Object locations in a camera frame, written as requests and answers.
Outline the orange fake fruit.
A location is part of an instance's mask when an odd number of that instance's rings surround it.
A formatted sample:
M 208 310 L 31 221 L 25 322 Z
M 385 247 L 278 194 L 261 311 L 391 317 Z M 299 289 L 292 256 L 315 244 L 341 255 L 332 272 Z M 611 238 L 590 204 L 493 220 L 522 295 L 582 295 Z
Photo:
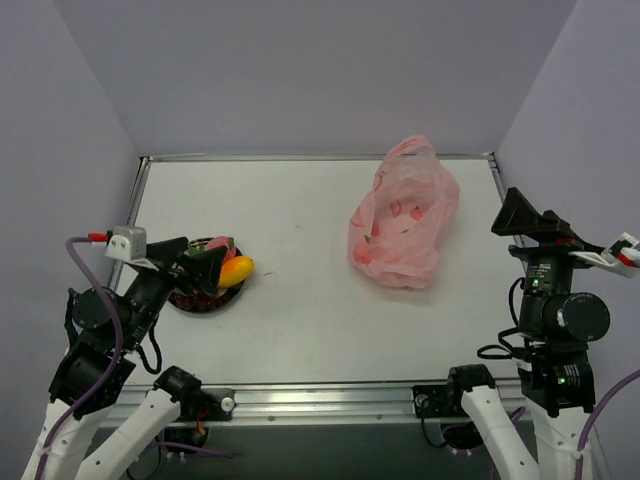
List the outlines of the orange fake fruit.
M 244 282 L 254 271 L 254 261 L 247 256 L 236 256 L 226 261 L 221 268 L 218 287 L 232 288 Z

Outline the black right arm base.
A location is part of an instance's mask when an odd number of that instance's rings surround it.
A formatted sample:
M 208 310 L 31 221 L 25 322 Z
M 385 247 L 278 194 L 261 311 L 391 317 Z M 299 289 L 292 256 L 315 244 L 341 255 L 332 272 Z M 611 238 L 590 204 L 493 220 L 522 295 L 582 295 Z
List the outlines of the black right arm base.
M 484 447 L 482 437 L 461 406 L 462 394 L 473 387 L 495 387 L 495 380 L 483 364 L 451 367 L 444 384 L 415 385 L 412 388 L 414 414 L 427 445 L 436 450 L 448 449 L 454 455 L 472 455 Z M 427 433 L 427 419 L 467 418 L 465 423 L 446 423 L 440 428 L 440 438 Z

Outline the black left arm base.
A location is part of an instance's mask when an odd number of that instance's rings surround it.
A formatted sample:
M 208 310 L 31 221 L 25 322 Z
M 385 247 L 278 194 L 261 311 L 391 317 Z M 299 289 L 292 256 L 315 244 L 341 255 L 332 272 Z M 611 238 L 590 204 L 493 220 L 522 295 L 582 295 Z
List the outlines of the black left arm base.
M 229 388 L 202 389 L 180 416 L 160 434 L 162 448 L 183 459 L 188 457 L 225 458 L 233 455 L 207 447 L 213 423 L 229 422 L 236 406 L 235 393 Z

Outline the red fake cherry tomatoes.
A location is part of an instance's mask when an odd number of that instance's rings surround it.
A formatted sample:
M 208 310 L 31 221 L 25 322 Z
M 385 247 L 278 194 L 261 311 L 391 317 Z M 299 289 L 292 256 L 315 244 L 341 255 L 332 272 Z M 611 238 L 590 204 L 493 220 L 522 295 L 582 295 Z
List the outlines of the red fake cherry tomatoes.
M 208 243 L 209 241 L 207 239 L 190 241 L 188 244 L 187 252 L 190 256 L 201 254 L 207 250 Z

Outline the pink plastic bag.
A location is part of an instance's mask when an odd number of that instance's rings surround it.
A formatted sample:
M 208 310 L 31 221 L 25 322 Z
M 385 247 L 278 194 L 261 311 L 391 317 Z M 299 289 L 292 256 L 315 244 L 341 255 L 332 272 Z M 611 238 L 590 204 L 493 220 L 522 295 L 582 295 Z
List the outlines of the pink plastic bag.
M 429 287 L 459 199 L 460 186 L 431 142 L 406 138 L 385 155 L 349 220 L 349 262 L 384 287 Z

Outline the pink fake peach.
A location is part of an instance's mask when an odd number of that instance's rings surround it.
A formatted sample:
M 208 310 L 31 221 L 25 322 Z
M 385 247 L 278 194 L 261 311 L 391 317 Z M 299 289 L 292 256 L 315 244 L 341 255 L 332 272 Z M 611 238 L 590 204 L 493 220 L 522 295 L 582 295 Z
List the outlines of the pink fake peach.
M 227 253 L 225 255 L 225 261 L 227 261 L 230 258 L 234 258 L 237 254 L 235 239 L 233 237 L 217 236 L 208 241 L 208 243 L 205 246 L 205 250 L 209 251 L 219 247 L 225 247 L 227 249 Z

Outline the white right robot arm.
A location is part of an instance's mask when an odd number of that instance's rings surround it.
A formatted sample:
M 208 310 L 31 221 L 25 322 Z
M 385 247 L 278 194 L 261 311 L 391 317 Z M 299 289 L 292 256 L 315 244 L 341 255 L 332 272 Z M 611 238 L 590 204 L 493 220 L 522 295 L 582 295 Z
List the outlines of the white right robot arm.
M 553 211 L 537 212 L 515 187 L 507 190 L 491 231 L 534 242 L 509 248 L 526 268 L 519 317 L 510 330 L 524 344 L 508 348 L 507 357 L 517 365 L 536 450 L 529 451 L 519 436 L 485 365 L 451 368 L 445 403 L 473 422 L 500 478 L 589 478 L 591 462 L 580 439 L 596 406 L 588 345 L 608 332 L 610 313 L 596 295 L 573 291 L 572 280 L 575 270 L 587 266 L 581 254 L 600 249 Z

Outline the dark red fake grapes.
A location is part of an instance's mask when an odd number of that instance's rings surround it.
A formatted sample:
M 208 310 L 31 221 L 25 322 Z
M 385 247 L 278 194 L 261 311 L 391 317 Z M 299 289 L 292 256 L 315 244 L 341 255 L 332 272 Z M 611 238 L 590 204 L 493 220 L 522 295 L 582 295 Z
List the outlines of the dark red fake grapes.
M 222 308 L 226 304 L 226 300 L 222 297 L 216 298 L 206 293 L 185 295 L 178 292 L 173 292 L 170 295 L 169 302 L 177 309 L 191 313 L 210 312 Z

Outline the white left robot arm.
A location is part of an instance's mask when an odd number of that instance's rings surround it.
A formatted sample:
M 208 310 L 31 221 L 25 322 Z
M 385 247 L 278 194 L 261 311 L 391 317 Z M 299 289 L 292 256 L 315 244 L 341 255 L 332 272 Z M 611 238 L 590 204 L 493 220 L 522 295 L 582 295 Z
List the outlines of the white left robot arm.
M 227 419 L 233 407 L 229 393 L 213 396 L 189 372 L 156 366 L 151 371 L 156 380 L 142 403 L 98 449 L 89 449 L 135 368 L 128 354 L 155 338 L 160 311 L 174 290 L 215 290 L 228 248 L 191 254 L 185 237 L 148 244 L 128 230 L 85 237 L 84 243 L 105 245 L 108 257 L 136 271 L 128 290 L 118 295 L 80 258 L 75 249 L 80 241 L 69 239 L 66 249 L 91 286 L 69 293 L 64 321 L 69 347 L 50 385 L 25 479 L 117 479 L 172 422 Z

